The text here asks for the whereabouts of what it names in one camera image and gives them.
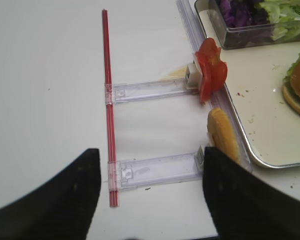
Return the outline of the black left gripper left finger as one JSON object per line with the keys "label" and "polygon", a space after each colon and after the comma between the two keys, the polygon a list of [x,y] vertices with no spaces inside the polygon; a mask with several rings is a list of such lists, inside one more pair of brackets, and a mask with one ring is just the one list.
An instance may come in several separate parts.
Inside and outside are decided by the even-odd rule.
{"label": "black left gripper left finger", "polygon": [[88,148],[45,184],[0,208],[0,240],[86,239],[100,190],[100,151]]}

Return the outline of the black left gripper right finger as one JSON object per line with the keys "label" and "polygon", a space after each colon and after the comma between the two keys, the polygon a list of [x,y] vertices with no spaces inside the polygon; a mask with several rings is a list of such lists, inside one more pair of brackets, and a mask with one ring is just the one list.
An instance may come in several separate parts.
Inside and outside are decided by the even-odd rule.
{"label": "black left gripper right finger", "polygon": [[204,149],[202,190],[221,240],[300,240],[300,200]]}

